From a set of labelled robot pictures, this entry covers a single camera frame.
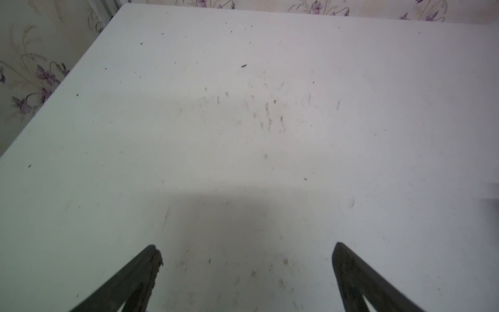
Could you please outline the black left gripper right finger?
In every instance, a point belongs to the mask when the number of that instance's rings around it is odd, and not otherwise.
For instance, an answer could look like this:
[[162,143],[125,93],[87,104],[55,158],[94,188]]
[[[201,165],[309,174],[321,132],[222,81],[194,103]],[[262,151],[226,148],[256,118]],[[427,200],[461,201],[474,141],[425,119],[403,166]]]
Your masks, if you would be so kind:
[[423,312],[344,243],[335,245],[331,262],[346,311],[369,311],[369,302],[376,311]]

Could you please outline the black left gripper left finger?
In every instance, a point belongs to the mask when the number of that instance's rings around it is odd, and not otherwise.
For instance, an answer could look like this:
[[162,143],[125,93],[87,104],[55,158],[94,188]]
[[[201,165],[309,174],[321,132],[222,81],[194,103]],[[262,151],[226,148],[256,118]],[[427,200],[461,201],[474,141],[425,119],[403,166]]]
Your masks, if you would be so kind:
[[145,247],[72,311],[145,312],[161,266],[162,256],[156,246]]

